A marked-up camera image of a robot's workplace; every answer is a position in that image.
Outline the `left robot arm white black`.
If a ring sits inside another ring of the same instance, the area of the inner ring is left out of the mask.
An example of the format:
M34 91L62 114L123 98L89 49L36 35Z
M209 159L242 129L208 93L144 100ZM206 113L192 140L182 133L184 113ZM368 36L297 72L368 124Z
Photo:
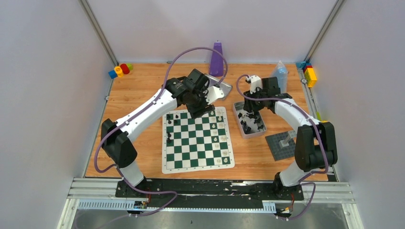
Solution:
M144 175L136 158L133 142L155 121L175 108L185 105L191 118L199 118L214 110L213 103L223 98L219 83L210 85L209 77L193 69L188 76L165 78L148 101L125 117L102 123L101 148L114 161L119 173L129 183L128 191L135 197L146 192Z

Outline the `grey lego baseplate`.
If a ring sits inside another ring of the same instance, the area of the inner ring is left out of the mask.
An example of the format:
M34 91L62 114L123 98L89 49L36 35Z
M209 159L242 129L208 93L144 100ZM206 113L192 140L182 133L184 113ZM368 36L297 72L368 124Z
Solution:
M294 130L291 130L265 137L265 140L275 161L294 157L294 138L296 136L296 132Z

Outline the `metal tin box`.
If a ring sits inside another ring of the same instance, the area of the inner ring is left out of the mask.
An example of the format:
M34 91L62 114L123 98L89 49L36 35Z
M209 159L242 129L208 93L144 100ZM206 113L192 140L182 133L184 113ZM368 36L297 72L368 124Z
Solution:
M236 124L243 139L259 137L267 131L266 124L259 112L248 113L244 110L244 101L233 104Z

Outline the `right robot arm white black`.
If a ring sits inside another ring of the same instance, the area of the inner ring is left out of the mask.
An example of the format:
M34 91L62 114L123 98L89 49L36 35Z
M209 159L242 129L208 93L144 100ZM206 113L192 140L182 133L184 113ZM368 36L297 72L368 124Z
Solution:
M309 115L288 93L282 93L276 77L260 78L257 75L241 76L250 89L240 94L244 97L244 110L249 113L264 108L284 119L296 132L294 162L275 176L273 194L285 199L292 187L299 185L312 174L325 174L338 161L335 128Z

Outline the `metal tin lid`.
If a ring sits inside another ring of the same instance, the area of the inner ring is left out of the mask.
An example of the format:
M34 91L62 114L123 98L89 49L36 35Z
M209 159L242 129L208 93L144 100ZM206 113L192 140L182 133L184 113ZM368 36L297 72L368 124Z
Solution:
M213 76L211 76L209 74L205 74L205 76L209 80L208 88L210 86L214 86L214 85L217 86L217 87L222 88L223 92L225 93L225 96L224 96L223 99L220 99L220 100L225 100L227 98L227 96L229 95L229 93L231 92L232 86L230 84L226 83L225 81L219 82L220 81L219 78L213 77Z

